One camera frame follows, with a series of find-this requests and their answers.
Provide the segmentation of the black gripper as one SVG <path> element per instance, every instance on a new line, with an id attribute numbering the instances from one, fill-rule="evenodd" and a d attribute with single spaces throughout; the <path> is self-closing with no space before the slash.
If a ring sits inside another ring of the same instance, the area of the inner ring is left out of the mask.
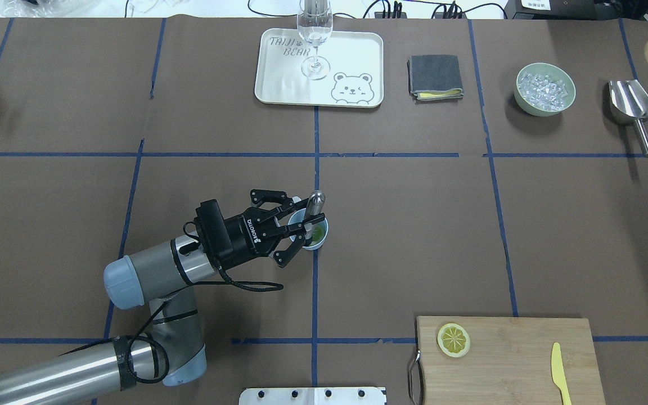
<path id="1" fill-rule="evenodd" d="M 216 267 L 231 269 L 259 257 L 272 257 L 279 268 L 285 268 L 304 247 L 308 239 L 307 225 L 302 222 L 286 226 L 282 239 L 286 247 L 277 247 L 280 238 L 272 236 L 280 227 L 280 219 L 293 212 L 296 200 L 285 191 L 250 190 L 252 211 L 223 219 L 220 215 L 211 225 L 211 259 Z"/>

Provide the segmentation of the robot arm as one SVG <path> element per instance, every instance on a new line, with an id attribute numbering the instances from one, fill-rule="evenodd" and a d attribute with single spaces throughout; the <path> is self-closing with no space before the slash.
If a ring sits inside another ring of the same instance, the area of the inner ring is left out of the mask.
<path id="1" fill-rule="evenodd" d="M 280 283 L 234 280 L 228 272 L 260 257 L 285 267 L 326 218 L 326 197 L 319 190 L 307 199 L 258 189 L 249 196 L 250 207 L 230 218 L 216 200 L 206 200 L 182 236 L 110 263 L 103 274 L 108 297 L 121 310 L 149 305 L 144 325 L 0 373 L 0 404 L 78 403 L 137 385 L 173 387 L 202 377 L 208 360 L 195 287 L 282 290 Z"/>

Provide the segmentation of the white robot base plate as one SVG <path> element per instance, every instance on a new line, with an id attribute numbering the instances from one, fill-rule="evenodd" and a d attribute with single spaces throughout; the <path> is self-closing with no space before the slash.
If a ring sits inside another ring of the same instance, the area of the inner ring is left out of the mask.
<path id="1" fill-rule="evenodd" d="M 239 404 L 387 404 L 386 389 L 363 387 L 288 387 L 245 389 Z"/>

